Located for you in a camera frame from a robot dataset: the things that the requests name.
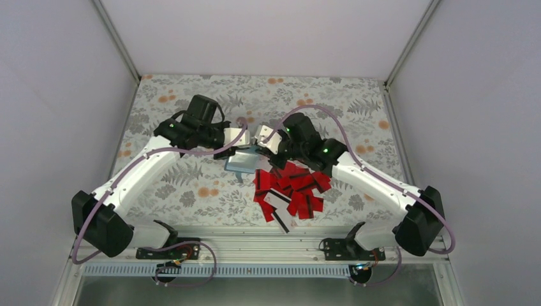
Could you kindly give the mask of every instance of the purple cable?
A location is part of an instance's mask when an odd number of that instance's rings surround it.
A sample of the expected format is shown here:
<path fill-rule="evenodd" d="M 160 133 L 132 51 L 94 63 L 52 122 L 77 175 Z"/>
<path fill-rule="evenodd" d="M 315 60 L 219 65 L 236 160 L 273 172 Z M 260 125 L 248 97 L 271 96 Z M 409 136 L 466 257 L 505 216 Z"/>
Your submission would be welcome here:
<path fill-rule="evenodd" d="M 294 113 L 298 112 L 299 110 L 301 110 L 303 108 L 315 108 L 315 109 L 318 109 L 318 110 L 321 110 L 321 111 L 327 113 L 327 115 L 329 115 L 329 117 L 331 117 L 331 119 L 336 123 L 336 125 L 338 126 L 338 129 L 340 129 L 340 133 L 342 134 L 342 137 L 344 138 L 344 142 L 346 143 L 348 151 L 349 151 L 351 157 L 353 158 L 353 160 L 359 166 L 362 166 L 364 164 L 364 163 L 361 163 L 359 161 L 359 159 L 357 158 L 357 156 L 353 153 L 352 145 L 350 144 L 350 141 L 348 140 L 348 136 L 346 135 L 346 131 L 344 130 L 344 127 L 338 121 L 338 118 L 331 111 L 329 111 L 328 109 L 326 109 L 326 108 L 324 108 L 322 106 L 319 106 L 319 105 L 302 105 L 302 106 L 299 106 L 297 108 L 294 108 L 292 111 L 288 112 L 282 119 L 280 119 L 280 121 L 274 126 L 274 128 L 273 128 L 272 132 L 270 133 L 270 135 L 267 138 L 265 138 L 262 142 L 267 143 L 272 138 L 274 133 L 276 133 L 276 131 L 282 126 L 282 123 L 284 123 L 284 121 L 289 116 L 293 115 Z M 365 169 L 365 171 L 370 173 L 370 175 L 372 175 L 376 179 L 382 181 L 384 184 L 388 185 L 389 187 L 399 191 L 400 193 L 403 192 L 404 189 L 402 189 L 399 185 L 387 180 L 385 177 L 382 177 L 381 175 L 377 174 L 375 171 L 371 170 L 368 167 L 366 167 L 364 169 Z M 429 249 L 429 251 L 431 251 L 433 253 L 436 253 L 436 254 L 449 254 L 449 253 L 451 253 L 455 249 L 456 240 L 455 240 L 455 235 L 454 235 L 453 231 L 451 230 L 451 228 L 450 228 L 449 224 L 447 223 L 447 221 L 434 208 L 432 208 L 432 206 L 430 206 L 428 203 L 426 203 L 426 201 L 424 201 L 423 199 L 419 198 L 418 196 L 414 195 L 413 193 L 411 193 L 409 191 L 406 191 L 406 195 L 413 198 L 415 201 L 418 201 L 419 203 L 421 203 L 421 205 L 423 205 L 426 209 L 428 209 L 428 211 L 430 211 L 430 213 L 434 214 L 434 216 L 438 219 L 438 221 L 440 221 L 443 224 L 443 226 L 445 227 L 445 229 L 449 232 L 449 236 L 451 237 L 451 245 L 449 246 L 449 248 L 447 250 L 441 250 L 440 251 L 440 250 Z"/>
<path fill-rule="evenodd" d="M 400 269 L 402 269 L 402 252 L 400 252 L 400 247 L 396 247 L 396 251 L 398 252 L 398 263 L 396 264 L 396 268 L 394 269 L 392 274 L 389 277 L 387 277 L 386 279 L 382 280 L 381 282 L 373 282 L 373 283 L 370 283 L 370 284 L 359 284 L 358 282 L 354 281 L 354 279 L 351 278 L 351 277 L 349 278 L 350 281 L 353 283 L 353 285 L 361 286 L 361 287 L 376 287 L 376 286 L 384 285 L 384 284 L 390 282 L 392 279 L 394 279 L 396 277 L 396 275 L 398 275 L 398 271 L 400 271 Z"/>
<path fill-rule="evenodd" d="M 167 270 L 169 268 L 174 268 L 174 267 L 173 266 L 162 266 L 161 268 L 156 270 L 156 274 L 154 275 L 154 280 L 156 281 L 156 284 L 162 284 L 165 287 L 192 288 L 192 287 L 202 286 L 202 285 L 208 283 L 209 281 L 211 281 L 211 279 L 214 278 L 214 275 L 216 274 L 217 265 L 218 265 L 218 261 L 216 260 L 216 254 L 211 249 L 211 247 L 209 247 L 207 244 L 205 244 L 205 243 L 203 243 L 201 241 L 184 241 L 184 242 L 180 242 L 178 244 L 173 244 L 173 245 L 168 246 L 168 247 L 162 247 L 161 249 L 154 249 L 152 247 L 145 247 L 144 249 L 146 249 L 148 251 L 154 251 L 154 252 L 163 252 L 163 251 L 168 251 L 170 249 L 175 249 L 177 247 L 180 247 L 180 246 L 183 246 L 183 245 L 186 245 L 186 244 L 200 244 L 200 245 L 204 246 L 205 248 L 207 248 L 207 250 L 209 250 L 209 252 L 212 254 L 212 260 L 214 261 L 214 266 L 212 268 L 212 272 L 211 272 L 210 276 L 208 278 L 206 278 L 205 280 L 203 280 L 202 282 L 197 282 L 195 284 L 169 284 L 169 283 L 166 283 L 166 282 L 160 282 L 158 280 L 158 274 L 160 274 L 164 270 Z"/>
<path fill-rule="evenodd" d="M 235 137 L 235 139 L 233 139 L 230 143 L 228 143 L 227 145 L 223 146 L 220 149 L 216 149 L 216 150 L 212 150 L 212 151 L 207 152 L 207 151 L 191 151 L 191 150 L 184 150 L 184 149 L 178 149 L 178 148 L 158 148 L 158 149 L 154 149 L 152 151 L 149 151 L 147 153 L 147 155 L 146 155 L 147 156 L 146 158 L 145 158 L 145 156 L 140 156 L 139 158 L 136 158 L 135 160 L 133 160 L 126 167 L 126 169 L 124 169 L 122 172 L 120 172 L 119 176 L 111 184 L 111 190 L 114 190 L 118 186 L 120 181 L 137 164 L 141 163 L 143 160 L 147 159 L 148 157 L 151 157 L 154 154 L 157 154 L 157 153 L 160 153 L 160 152 L 178 152 L 178 153 L 194 155 L 194 156 L 206 156 L 206 155 L 214 155 L 214 154 L 222 153 L 223 151 L 228 150 L 230 147 L 233 147 L 233 144 L 237 143 L 241 139 L 241 137 L 244 135 L 244 132 L 246 132 L 246 130 L 248 128 L 248 123 L 246 122 L 246 119 L 241 117 L 240 120 L 242 122 L 242 129 L 241 129 L 241 132 L 239 133 L 239 135 L 237 137 Z M 81 227 L 81 230 L 79 231 L 79 234 L 77 235 L 77 239 L 75 240 L 75 244 L 73 246 L 73 253 L 71 254 L 71 261 L 76 265 L 80 265 L 82 263 L 85 263 L 85 262 L 89 261 L 90 259 L 92 259 L 93 257 L 95 257 L 96 255 L 98 255 L 99 253 L 101 253 L 101 251 L 96 251 L 96 252 L 88 255 L 86 258 L 83 258 L 81 260 L 77 259 L 77 253 L 79 252 L 79 247 L 81 246 L 81 242 L 82 242 L 84 234 L 85 234 L 85 232 L 86 232 L 86 230 L 88 228 L 88 225 L 90 224 L 90 221 L 94 218 L 94 215 L 96 215 L 96 212 L 98 211 L 98 209 L 101 207 L 101 204 L 103 204 L 103 202 L 107 199 L 107 197 L 109 195 L 110 195 L 110 192 L 106 191 L 103 194 L 103 196 L 98 200 L 96 205 L 90 211 L 90 214 L 88 214 L 88 217 L 85 219 L 85 222 L 83 223 L 83 226 Z"/>

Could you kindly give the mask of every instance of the purple hose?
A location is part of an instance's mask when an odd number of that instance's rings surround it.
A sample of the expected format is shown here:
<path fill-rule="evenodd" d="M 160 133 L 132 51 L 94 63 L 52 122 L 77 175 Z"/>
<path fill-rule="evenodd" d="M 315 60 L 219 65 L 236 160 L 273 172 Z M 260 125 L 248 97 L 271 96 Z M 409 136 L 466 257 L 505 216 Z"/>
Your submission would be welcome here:
<path fill-rule="evenodd" d="M 299 110 L 301 110 L 303 108 L 315 108 L 315 109 L 318 109 L 318 110 L 321 110 L 321 111 L 327 113 L 327 115 L 329 115 L 329 117 L 331 117 L 331 119 L 336 123 L 336 125 L 340 129 L 340 133 L 342 134 L 342 137 L 344 138 L 344 142 L 346 143 L 348 151 L 349 151 L 351 157 L 353 158 L 353 160 L 359 166 L 362 166 L 364 164 L 364 163 L 361 163 L 359 161 L 359 159 L 357 158 L 357 156 L 353 153 L 352 145 L 350 144 L 350 141 L 348 140 L 348 136 L 346 135 L 346 131 L 344 130 L 344 127 L 338 121 L 338 118 L 332 112 L 330 112 L 328 109 L 326 109 L 324 107 L 321 107 L 319 105 L 302 105 L 302 106 L 299 106 L 297 108 L 294 108 L 291 112 L 288 112 L 274 126 L 273 131 L 270 133 L 270 135 L 266 139 L 263 140 L 263 143 L 267 143 L 272 138 L 274 133 L 276 133 L 276 131 L 282 126 L 284 121 L 289 116 L 293 115 L 294 113 L 298 112 Z M 365 171 L 370 173 L 370 175 L 372 175 L 376 179 L 382 181 L 384 184 L 388 185 L 389 187 L 399 191 L 400 193 L 403 192 L 404 189 L 402 187 L 400 187 L 399 185 L 387 180 L 386 178 L 384 178 L 381 175 L 377 174 L 375 171 L 371 170 L 368 167 L 364 168 L 364 169 L 365 169 Z M 451 253 L 455 249 L 456 241 L 455 241 L 455 235 L 454 235 L 453 231 L 451 230 L 451 228 L 450 228 L 449 224 L 447 223 L 447 221 L 434 208 L 432 208 L 432 206 L 430 206 L 428 203 L 426 203 L 426 201 L 424 201 L 423 199 L 419 198 L 418 196 L 414 195 L 413 193 L 411 193 L 409 191 L 406 192 L 406 195 L 413 198 L 415 201 L 421 203 L 421 205 L 423 205 L 426 209 L 428 209 L 428 211 L 430 211 L 432 214 L 434 214 L 434 216 L 438 219 L 438 221 L 440 221 L 443 224 L 443 226 L 445 227 L 445 229 L 449 232 L 449 236 L 451 237 L 451 245 L 449 246 L 449 248 L 447 250 L 440 251 L 440 250 L 429 249 L 429 251 L 431 251 L 433 253 L 436 253 L 436 254 L 449 254 L 449 253 Z"/>
<path fill-rule="evenodd" d="M 370 284 L 359 284 L 358 282 L 355 282 L 354 279 L 351 278 L 351 277 L 350 277 L 350 281 L 353 283 L 353 285 L 361 286 L 361 287 L 376 287 L 376 286 L 384 285 L 384 284 L 392 281 L 392 279 L 395 278 L 396 275 L 398 275 L 398 271 L 400 271 L 400 269 L 402 269 L 402 253 L 400 252 L 400 247 L 396 247 L 396 251 L 398 252 L 398 263 L 396 264 L 396 268 L 394 269 L 392 274 L 389 277 L 387 277 L 386 279 L 382 280 L 381 282 L 373 282 L 373 283 L 370 283 Z"/>
<path fill-rule="evenodd" d="M 237 143 L 241 139 L 241 137 L 244 135 L 244 132 L 246 132 L 246 130 L 248 128 L 248 123 L 246 122 L 245 118 L 240 118 L 240 120 L 242 121 L 242 129 L 241 129 L 241 132 L 239 133 L 239 135 L 237 137 L 235 137 L 235 139 L 233 139 L 230 143 L 228 143 L 227 145 L 223 146 L 220 149 L 216 149 L 216 150 L 207 152 L 207 151 L 191 151 L 191 150 L 184 150 L 184 149 L 178 149 L 178 148 L 158 148 L 158 149 L 154 149 L 152 151 L 149 151 L 147 153 L 147 157 L 150 157 L 150 156 L 152 156 L 154 154 L 157 154 L 157 153 L 160 153 L 160 152 L 178 152 L 178 153 L 189 154 L 189 155 L 194 155 L 194 156 L 206 156 L 206 155 L 214 155 L 214 154 L 222 153 L 223 151 L 229 149 L 230 147 L 233 147 L 233 144 Z M 140 162 L 142 162 L 145 159 L 146 159 L 145 156 L 140 156 L 139 158 L 136 158 L 135 160 L 133 160 L 130 163 L 130 165 L 128 165 L 126 167 L 126 169 L 124 169 L 119 174 L 119 176 L 113 181 L 113 183 L 111 184 L 111 190 L 114 190 L 118 186 L 120 181 L 137 164 L 139 164 Z M 76 265 L 80 265 L 82 263 L 85 263 L 85 262 L 89 261 L 90 259 L 92 259 L 93 257 L 95 257 L 96 255 L 98 255 L 99 253 L 101 253 L 101 251 L 96 251 L 96 252 L 90 254 L 86 258 L 83 258 L 81 260 L 77 259 L 77 253 L 79 252 L 79 247 L 81 246 L 81 242 L 82 242 L 84 234 L 85 234 L 85 232 L 86 232 L 86 230 L 88 228 L 88 225 L 90 224 L 90 221 L 94 218 L 94 215 L 96 215 L 96 212 L 100 208 L 101 204 L 103 204 L 103 202 L 107 199 L 107 197 L 109 195 L 110 195 L 110 192 L 106 191 L 103 194 L 103 196 L 98 200 L 98 202 L 96 203 L 94 208 L 92 208 L 92 210 L 90 211 L 90 214 L 88 214 L 87 218 L 85 219 L 85 222 L 83 223 L 83 226 L 81 227 L 81 230 L 79 231 L 79 234 L 77 235 L 77 239 L 75 240 L 75 244 L 73 246 L 73 253 L 71 254 L 71 261 Z"/>
<path fill-rule="evenodd" d="M 208 283 L 209 281 L 211 281 L 211 279 L 214 278 L 214 275 L 216 274 L 217 265 L 218 265 L 218 261 L 216 260 L 216 254 L 211 249 L 211 247 L 209 247 L 207 244 L 205 244 L 205 243 L 203 243 L 201 241 L 184 241 L 184 242 L 180 242 L 178 244 L 173 244 L 173 245 L 168 246 L 168 247 L 162 247 L 161 249 L 154 249 L 152 247 L 146 247 L 144 249 L 146 249 L 148 251 L 154 251 L 154 252 L 163 252 L 163 251 L 168 251 L 170 249 L 175 249 L 177 247 L 180 247 L 180 246 L 183 246 L 183 245 L 186 245 L 186 244 L 200 244 L 200 245 L 204 246 L 205 248 L 207 248 L 207 250 L 209 250 L 209 252 L 212 254 L 212 260 L 214 260 L 214 266 L 212 268 L 212 272 L 209 275 L 209 277 L 206 278 L 205 280 L 203 280 L 202 282 L 197 282 L 195 284 L 169 284 L 169 283 L 166 283 L 166 282 L 160 282 L 158 280 L 158 274 L 160 274 L 162 271 L 167 270 L 169 268 L 174 268 L 174 267 L 171 267 L 171 266 L 162 266 L 161 268 L 156 270 L 156 274 L 154 275 L 154 280 L 156 281 L 156 284 L 162 284 L 165 287 L 192 288 L 192 287 L 202 286 L 202 285 Z"/>

